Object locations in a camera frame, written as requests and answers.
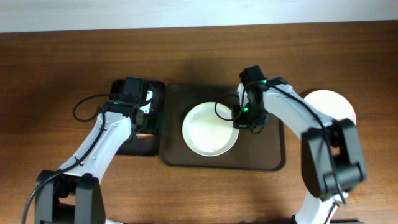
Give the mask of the green orange sponge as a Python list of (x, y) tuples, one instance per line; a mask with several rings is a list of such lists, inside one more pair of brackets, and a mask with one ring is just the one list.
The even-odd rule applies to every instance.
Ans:
[(137, 138), (151, 138), (152, 136), (153, 136), (153, 134), (146, 134), (146, 133), (136, 134)]

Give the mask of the white plate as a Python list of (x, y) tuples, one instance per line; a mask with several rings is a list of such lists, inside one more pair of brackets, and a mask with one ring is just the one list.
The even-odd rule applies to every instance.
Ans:
[(220, 156), (238, 140), (239, 130), (231, 122), (231, 109), (212, 101), (194, 106), (182, 123), (186, 145), (205, 157)]
[(315, 90), (304, 97), (304, 100), (318, 111), (336, 120), (350, 119), (354, 124), (357, 117), (352, 104), (341, 94), (330, 90)]

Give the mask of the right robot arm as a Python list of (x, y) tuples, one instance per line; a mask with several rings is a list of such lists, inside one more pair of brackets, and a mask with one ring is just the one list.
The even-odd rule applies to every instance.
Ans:
[(263, 128), (272, 114), (301, 141), (301, 175), (307, 194), (291, 223), (330, 223), (348, 194), (368, 175), (356, 125), (315, 109), (288, 81), (266, 78), (257, 65), (245, 68), (239, 79), (233, 126), (250, 131)]

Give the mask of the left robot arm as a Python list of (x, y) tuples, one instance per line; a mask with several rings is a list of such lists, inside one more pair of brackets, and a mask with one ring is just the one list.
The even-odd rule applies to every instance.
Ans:
[(56, 171), (43, 170), (28, 199), (35, 223), (111, 223), (101, 181), (116, 155), (156, 156), (164, 128), (165, 85), (127, 77), (116, 80), (107, 102), (92, 116), (93, 129)]

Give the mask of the small black tray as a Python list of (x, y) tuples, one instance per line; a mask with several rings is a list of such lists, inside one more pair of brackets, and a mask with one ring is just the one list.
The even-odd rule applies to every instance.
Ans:
[(165, 85), (161, 81), (127, 77), (111, 86), (106, 111), (121, 113), (132, 123), (128, 139), (117, 155), (156, 156), (164, 132)]

